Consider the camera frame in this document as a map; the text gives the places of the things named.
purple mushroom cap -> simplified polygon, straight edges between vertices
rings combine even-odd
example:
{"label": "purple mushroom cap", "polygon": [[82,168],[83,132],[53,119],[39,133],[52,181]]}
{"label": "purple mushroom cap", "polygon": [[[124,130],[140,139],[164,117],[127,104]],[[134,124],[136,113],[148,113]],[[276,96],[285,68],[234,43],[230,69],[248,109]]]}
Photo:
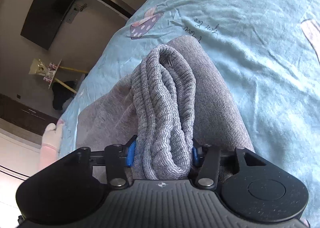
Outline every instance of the purple mushroom cap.
{"label": "purple mushroom cap", "polygon": [[148,19],[146,22],[139,26],[130,26],[130,37],[132,40],[141,38],[147,33],[155,23],[162,17],[164,13],[159,13]]}

ribbed gray panel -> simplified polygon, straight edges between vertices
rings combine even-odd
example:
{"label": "ribbed gray panel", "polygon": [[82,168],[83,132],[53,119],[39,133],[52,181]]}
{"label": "ribbed gray panel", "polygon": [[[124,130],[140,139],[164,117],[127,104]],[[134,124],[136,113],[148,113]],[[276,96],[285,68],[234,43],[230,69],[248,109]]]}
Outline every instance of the ribbed gray panel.
{"label": "ribbed gray panel", "polygon": [[216,194],[198,190],[188,180],[136,180],[132,187],[113,191],[91,216],[69,225],[24,222],[23,228],[305,228],[298,220],[256,224],[226,210]]}

pink sleeve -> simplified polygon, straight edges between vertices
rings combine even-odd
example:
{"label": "pink sleeve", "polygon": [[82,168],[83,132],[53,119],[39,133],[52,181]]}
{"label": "pink sleeve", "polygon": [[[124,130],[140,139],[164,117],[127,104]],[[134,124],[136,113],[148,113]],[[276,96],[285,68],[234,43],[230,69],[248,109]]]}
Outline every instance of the pink sleeve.
{"label": "pink sleeve", "polygon": [[58,159],[58,151],[48,144],[43,144],[40,149],[39,171],[53,164]]}

mushroom print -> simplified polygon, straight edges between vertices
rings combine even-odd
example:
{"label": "mushroom print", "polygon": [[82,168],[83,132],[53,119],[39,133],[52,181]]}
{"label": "mushroom print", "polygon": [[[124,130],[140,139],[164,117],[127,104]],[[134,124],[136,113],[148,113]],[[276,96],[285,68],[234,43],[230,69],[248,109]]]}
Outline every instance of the mushroom print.
{"label": "mushroom print", "polygon": [[130,26],[130,37],[132,40],[141,38],[147,33],[155,23],[162,17],[164,13],[155,14],[156,7],[150,8],[145,14],[144,18],[140,21],[132,23]]}

metal screw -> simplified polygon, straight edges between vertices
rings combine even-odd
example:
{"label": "metal screw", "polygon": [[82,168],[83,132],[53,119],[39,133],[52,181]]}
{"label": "metal screw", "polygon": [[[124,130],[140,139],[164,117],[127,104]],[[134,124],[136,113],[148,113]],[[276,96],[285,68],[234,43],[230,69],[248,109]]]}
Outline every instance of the metal screw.
{"label": "metal screw", "polygon": [[125,180],[122,178],[114,178],[110,181],[110,184],[112,186],[124,186],[125,185]]}
{"label": "metal screw", "polygon": [[214,184],[214,181],[210,178],[200,178],[198,180],[199,185],[201,186],[211,186]]}

